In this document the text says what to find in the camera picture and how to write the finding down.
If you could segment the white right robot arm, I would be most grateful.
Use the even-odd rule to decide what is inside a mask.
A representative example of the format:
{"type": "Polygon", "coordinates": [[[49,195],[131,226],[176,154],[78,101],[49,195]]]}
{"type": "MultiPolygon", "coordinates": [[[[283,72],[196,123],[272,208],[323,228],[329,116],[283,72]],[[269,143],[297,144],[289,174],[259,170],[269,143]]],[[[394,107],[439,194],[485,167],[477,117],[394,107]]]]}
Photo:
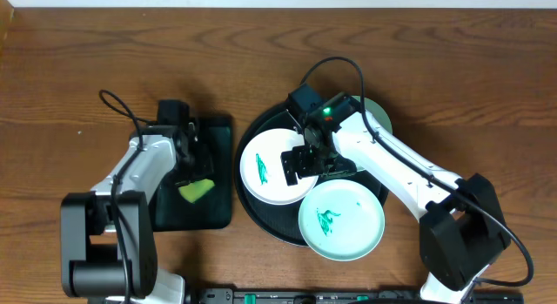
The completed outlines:
{"type": "Polygon", "coordinates": [[[463,179],[403,144],[369,111],[326,107],[305,122],[302,146],[282,152],[286,182],[299,178],[369,172],[419,222],[419,255],[429,275],[420,298],[461,303],[509,247],[507,227],[493,184],[475,174],[463,179]]]}

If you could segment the yellow green-stained sponge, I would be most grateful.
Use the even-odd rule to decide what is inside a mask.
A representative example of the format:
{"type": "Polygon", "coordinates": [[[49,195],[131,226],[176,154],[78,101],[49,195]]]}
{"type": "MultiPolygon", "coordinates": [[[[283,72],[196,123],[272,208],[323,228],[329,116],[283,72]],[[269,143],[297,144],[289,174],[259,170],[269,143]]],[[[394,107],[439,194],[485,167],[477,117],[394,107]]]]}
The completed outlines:
{"type": "Polygon", "coordinates": [[[180,196],[194,204],[196,201],[205,196],[213,187],[215,183],[211,179],[202,179],[195,182],[191,182],[186,186],[180,186],[178,192],[180,196]]]}

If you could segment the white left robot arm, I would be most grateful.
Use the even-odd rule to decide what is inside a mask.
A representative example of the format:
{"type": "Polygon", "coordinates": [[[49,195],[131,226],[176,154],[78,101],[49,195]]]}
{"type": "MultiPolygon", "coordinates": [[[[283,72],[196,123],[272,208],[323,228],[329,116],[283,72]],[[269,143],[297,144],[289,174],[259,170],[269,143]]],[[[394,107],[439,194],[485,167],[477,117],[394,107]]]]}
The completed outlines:
{"type": "Polygon", "coordinates": [[[185,279],[158,266],[149,204],[171,175],[203,161],[198,125],[140,127],[102,181],[60,206],[62,289],[110,303],[185,303],[185,279]]]}

